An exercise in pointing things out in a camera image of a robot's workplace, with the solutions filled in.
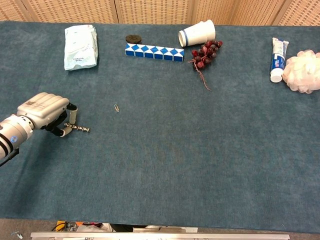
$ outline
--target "robotic hand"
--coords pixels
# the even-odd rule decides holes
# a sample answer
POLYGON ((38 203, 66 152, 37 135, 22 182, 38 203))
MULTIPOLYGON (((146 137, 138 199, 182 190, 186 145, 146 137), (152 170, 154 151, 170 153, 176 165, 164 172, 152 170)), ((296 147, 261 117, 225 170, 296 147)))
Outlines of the robotic hand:
POLYGON ((17 114, 12 114, 0 122, 0 160, 11 152, 0 167, 19 154, 19 146, 29 139, 35 129, 45 129, 56 136, 64 137, 72 131, 71 126, 59 129, 70 110, 69 123, 76 123, 77 107, 69 99, 49 94, 39 93, 20 105, 17 114))

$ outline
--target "red grapes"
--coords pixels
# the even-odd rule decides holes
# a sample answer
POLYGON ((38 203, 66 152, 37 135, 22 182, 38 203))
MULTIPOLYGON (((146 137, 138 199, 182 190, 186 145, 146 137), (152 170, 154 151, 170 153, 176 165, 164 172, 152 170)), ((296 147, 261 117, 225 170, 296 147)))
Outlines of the red grapes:
POLYGON ((192 63, 193 69, 200 74, 200 78, 203 81, 205 88, 210 91, 211 89, 207 86, 205 77, 200 69, 203 69, 205 66, 209 65, 209 63, 211 63, 211 61, 217 57, 217 52, 222 45, 222 41, 207 41, 199 50, 194 49, 191 52, 193 59, 189 61, 189 63, 192 63))

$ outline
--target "blue and white snake puzzle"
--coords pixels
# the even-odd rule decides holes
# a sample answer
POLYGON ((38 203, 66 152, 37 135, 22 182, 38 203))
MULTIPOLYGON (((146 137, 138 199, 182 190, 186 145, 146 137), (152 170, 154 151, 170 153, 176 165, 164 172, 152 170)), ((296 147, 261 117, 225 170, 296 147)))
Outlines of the blue and white snake puzzle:
POLYGON ((175 62, 184 60, 184 49, 127 43, 125 55, 149 59, 161 59, 175 62))

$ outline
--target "paper clip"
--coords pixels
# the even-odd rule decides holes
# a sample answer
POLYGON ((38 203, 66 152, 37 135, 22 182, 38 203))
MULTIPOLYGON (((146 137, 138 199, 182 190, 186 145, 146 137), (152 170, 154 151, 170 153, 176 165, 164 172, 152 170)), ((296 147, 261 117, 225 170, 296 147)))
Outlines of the paper clip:
POLYGON ((115 109, 115 111, 116 111, 117 113, 119 112, 119 107, 118 107, 117 104, 114 105, 114 109, 115 109))

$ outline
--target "white paper cup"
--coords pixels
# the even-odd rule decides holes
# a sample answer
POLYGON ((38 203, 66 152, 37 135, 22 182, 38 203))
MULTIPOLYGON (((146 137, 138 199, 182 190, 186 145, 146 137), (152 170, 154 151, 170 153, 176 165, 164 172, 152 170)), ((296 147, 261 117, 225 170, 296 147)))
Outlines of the white paper cup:
POLYGON ((203 44, 216 38, 215 25, 211 20, 201 21, 178 33, 181 47, 203 44))

